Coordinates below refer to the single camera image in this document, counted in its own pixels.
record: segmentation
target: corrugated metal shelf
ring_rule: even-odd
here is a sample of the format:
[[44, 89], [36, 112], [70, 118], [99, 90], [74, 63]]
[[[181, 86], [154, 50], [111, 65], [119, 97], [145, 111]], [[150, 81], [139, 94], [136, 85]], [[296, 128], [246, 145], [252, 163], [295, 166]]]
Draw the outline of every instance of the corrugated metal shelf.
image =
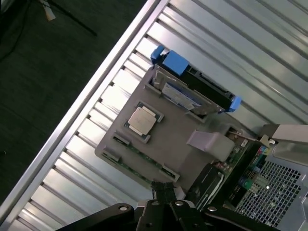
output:
[[94, 149], [159, 44], [240, 95], [230, 115], [252, 132], [307, 124], [307, 10], [304, 0], [148, 0], [0, 207], [0, 229], [54, 230], [151, 197]]

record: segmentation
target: dark carpet floor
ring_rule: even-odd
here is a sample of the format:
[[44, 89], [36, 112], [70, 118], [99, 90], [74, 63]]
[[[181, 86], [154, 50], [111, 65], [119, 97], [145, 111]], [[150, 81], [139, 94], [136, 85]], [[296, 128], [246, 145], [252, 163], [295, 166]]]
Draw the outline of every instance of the dark carpet floor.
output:
[[[56, 10], [56, 19], [48, 22], [32, 0], [16, 50], [0, 63], [0, 204], [145, 3], [55, 1], [98, 37]], [[1, 41], [0, 57], [16, 40], [24, 11]]]

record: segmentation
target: metal mesh grille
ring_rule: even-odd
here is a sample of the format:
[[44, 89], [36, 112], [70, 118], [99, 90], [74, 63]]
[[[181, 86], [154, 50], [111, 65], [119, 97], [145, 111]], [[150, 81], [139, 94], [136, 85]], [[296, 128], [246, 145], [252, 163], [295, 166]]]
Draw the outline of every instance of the metal mesh grille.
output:
[[266, 162], [236, 211], [254, 220], [277, 227], [300, 191], [300, 173]]

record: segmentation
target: screw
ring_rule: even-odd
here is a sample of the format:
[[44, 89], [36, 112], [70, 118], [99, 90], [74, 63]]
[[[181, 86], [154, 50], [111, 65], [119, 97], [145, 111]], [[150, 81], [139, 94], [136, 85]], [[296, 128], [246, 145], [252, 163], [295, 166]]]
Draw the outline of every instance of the screw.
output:
[[210, 212], [216, 212], [217, 209], [213, 206], [210, 206], [209, 208], [207, 208]]
[[152, 205], [159, 205], [159, 202], [158, 201], [153, 201]]
[[183, 203], [182, 201], [177, 201], [175, 204], [176, 204], [177, 206], [182, 206], [184, 203]]
[[122, 207], [120, 207], [120, 210], [121, 210], [121, 211], [126, 211], [126, 210], [127, 210], [127, 207], [122, 206]]

